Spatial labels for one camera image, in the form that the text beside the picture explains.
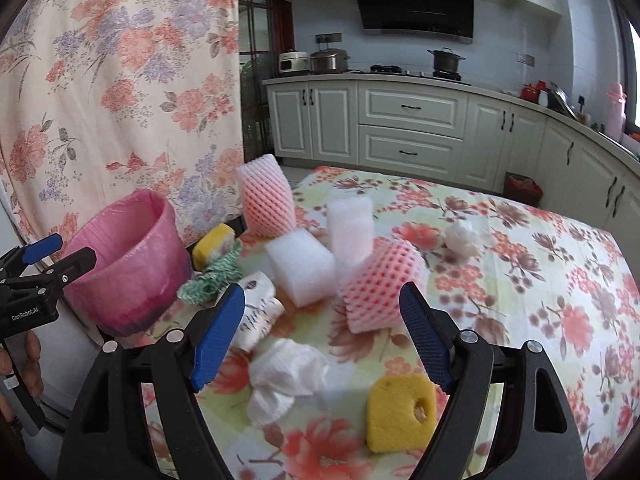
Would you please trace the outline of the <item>person's left hand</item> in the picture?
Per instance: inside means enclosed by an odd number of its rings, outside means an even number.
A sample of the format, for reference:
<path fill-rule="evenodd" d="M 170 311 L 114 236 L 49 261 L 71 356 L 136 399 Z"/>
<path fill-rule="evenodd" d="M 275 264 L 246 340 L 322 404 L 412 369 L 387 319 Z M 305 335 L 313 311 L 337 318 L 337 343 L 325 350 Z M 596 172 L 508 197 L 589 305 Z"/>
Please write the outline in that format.
<path fill-rule="evenodd" d="M 37 335 L 29 330 L 25 333 L 26 362 L 21 371 L 24 383 L 32 396 L 41 396 L 43 393 L 43 381 L 40 368 L 41 344 Z M 6 350 L 0 350 L 1 375 L 6 376 L 12 372 L 12 364 Z"/>

